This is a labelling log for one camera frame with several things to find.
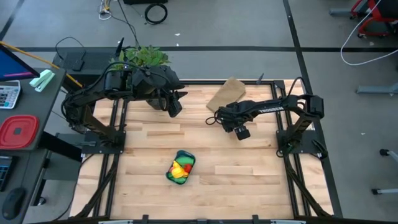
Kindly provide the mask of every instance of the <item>wooden plank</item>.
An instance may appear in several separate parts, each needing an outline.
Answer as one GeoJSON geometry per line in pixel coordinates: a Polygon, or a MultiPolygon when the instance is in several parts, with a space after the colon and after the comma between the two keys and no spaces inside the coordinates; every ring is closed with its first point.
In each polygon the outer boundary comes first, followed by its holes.
{"type": "MultiPolygon", "coordinates": [[[[292,80],[285,85],[288,91],[292,80]]],[[[298,81],[292,94],[303,93],[300,85],[298,81]]],[[[176,118],[154,111],[144,101],[129,103],[126,148],[119,161],[111,218],[137,219],[143,214],[153,219],[250,219],[253,214],[263,219],[293,217],[284,163],[275,156],[275,114],[262,114],[247,123],[251,138],[238,141],[219,124],[205,124],[213,116],[206,104],[219,88],[186,86],[188,95],[180,100],[183,110],[176,118]],[[165,178],[180,149],[197,158],[184,185],[165,178]]],[[[268,86],[246,85],[241,100],[271,98],[268,86]]],[[[109,100],[97,102],[95,116],[108,124],[112,105],[109,100]]],[[[332,213],[320,161],[309,155],[300,157],[309,191],[332,213]]],[[[81,168],[71,215],[79,212],[96,190],[101,162],[102,156],[97,155],[81,168]]]]}

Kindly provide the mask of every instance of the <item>gray floor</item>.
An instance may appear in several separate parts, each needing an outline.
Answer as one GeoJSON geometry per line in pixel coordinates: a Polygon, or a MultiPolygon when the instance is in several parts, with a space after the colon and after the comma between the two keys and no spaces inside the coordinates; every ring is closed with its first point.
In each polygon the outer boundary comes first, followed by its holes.
{"type": "MultiPolygon", "coordinates": [[[[357,21],[331,17],[330,7],[350,7],[349,0],[290,0],[297,34],[302,47],[340,47],[357,21]]],[[[72,35],[88,47],[113,47],[121,38],[134,45],[127,25],[110,19],[100,21],[96,13],[100,0],[25,0],[4,38],[18,47],[54,47],[72,35]]],[[[0,1],[0,29],[17,0],[0,1]]],[[[293,47],[283,2],[280,0],[170,0],[169,17],[160,25],[145,20],[122,3],[129,21],[135,25],[142,45],[157,46],[266,46],[293,47]]],[[[143,14],[146,5],[134,6],[143,14]]],[[[111,1],[115,17],[123,18],[116,1],[111,1]]],[[[66,41],[63,47],[76,47],[66,41]]],[[[397,47],[396,37],[380,39],[353,37],[347,47],[397,47]]],[[[170,65],[180,78],[295,78],[300,76],[294,52],[167,52],[170,65]]],[[[51,60],[53,52],[35,52],[51,60]]],[[[382,54],[347,53],[350,62],[382,54]]],[[[373,196],[374,187],[398,187],[398,169],[380,148],[396,145],[395,109],[398,96],[357,95],[358,85],[388,85],[398,81],[393,56],[360,67],[344,64],[339,53],[303,53],[314,92],[325,99],[322,120],[325,139],[335,176],[343,215],[346,218],[398,221],[398,194],[373,196]]],[[[33,67],[44,67],[22,56],[33,67]]],[[[59,114],[59,106],[54,108],[59,114]]],[[[55,113],[47,131],[70,132],[55,113]]],[[[67,207],[73,182],[50,183],[45,189],[49,203],[29,210],[26,223],[51,220],[67,207]]]]}

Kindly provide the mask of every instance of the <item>green plant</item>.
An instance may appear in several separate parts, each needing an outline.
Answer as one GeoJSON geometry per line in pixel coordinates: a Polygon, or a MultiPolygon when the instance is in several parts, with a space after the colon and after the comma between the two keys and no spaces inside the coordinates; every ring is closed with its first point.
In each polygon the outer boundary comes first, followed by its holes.
{"type": "MultiPolygon", "coordinates": [[[[141,46],[140,49],[135,47],[131,47],[126,49],[125,51],[120,52],[119,61],[122,62],[130,62],[134,65],[145,66],[145,65],[163,65],[166,63],[170,63],[169,56],[159,50],[158,47],[144,47],[141,46]]],[[[133,69],[131,66],[125,68],[125,65],[114,65],[112,67],[113,70],[127,70],[133,69]]]]}

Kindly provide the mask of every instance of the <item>computer mouse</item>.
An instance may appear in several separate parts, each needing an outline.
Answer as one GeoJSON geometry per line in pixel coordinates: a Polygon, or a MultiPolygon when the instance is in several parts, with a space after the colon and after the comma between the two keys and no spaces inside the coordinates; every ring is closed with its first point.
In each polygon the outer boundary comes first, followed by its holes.
{"type": "Polygon", "coordinates": [[[6,220],[12,220],[18,216],[25,197],[25,189],[18,187],[10,191],[2,204],[1,213],[6,220]]]}

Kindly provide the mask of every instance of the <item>red object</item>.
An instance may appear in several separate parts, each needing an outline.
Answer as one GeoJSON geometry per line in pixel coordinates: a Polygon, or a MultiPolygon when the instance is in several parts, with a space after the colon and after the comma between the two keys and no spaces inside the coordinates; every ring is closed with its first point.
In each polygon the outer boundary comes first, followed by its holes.
{"type": "Polygon", "coordinates": [[[39,120],[32,115],[8,117],[0,128],[0,149],[21,149],[36,136],[39,120]]]}
{"type": "MultiPolygon", "coordinates": [[[[363,0],[358,0],[355,5],[351,8],[351,14],[353,17],[357,17],[358,13],[355,12],[354,10],[358,7],[358,5],[362,2],[363,0]]],[[[366,21],[363,22],[363,24],[360,25],[358,33],[359,34],[364,34],[364,35],[378,35],[378,36],[384,36],[384,35],[389,35],[391,34],[390,32],[369,32],[366,31],[365,28],[371,23],[371,22],[394,22],[398,20],[398,14],[392,14],[391,10],[387,9],[388,7],[391,7],[395,10],[395,6],[397,6],[398,2],[395,0],[394,1],[386,1],[386,2],[380,2],[380,4],[377,5],[377,8],[375,8],[372,12],[372,15],[366,19],[366,21]]],[[[373,9],[376,6],[376,1],[375,0],[368,0],[368,7],[370,9],[373,9]]]]}
{"type": "Polygon", "coordinates": [[[191,170],[192,170],[192,165],[186,164],[186,165],[184,166],[184,170],[185,170],[187,173],[191,172],[191,170]]]}

